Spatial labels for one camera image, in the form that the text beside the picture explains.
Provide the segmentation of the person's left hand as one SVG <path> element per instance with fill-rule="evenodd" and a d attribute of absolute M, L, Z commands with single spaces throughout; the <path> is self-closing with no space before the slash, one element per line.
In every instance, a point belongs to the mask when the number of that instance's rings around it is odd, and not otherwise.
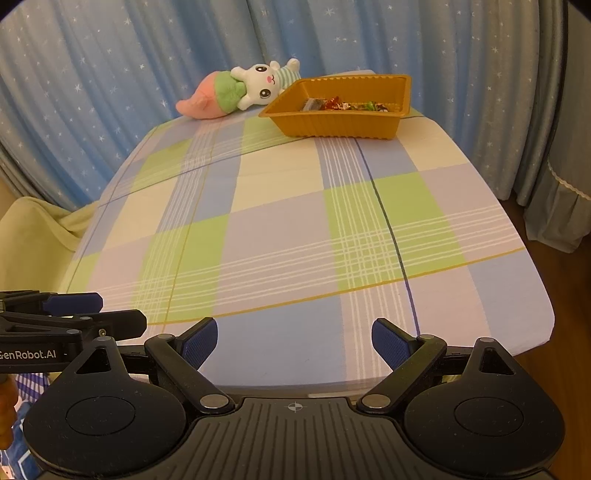
<path fill-rule="evenodd" d="M 0 387 L 0 449 L 8 449 L 13 442 L 12 426 L 17 421 L 15 406 L 19 395 L 17 386 L 11 376 Z"/>

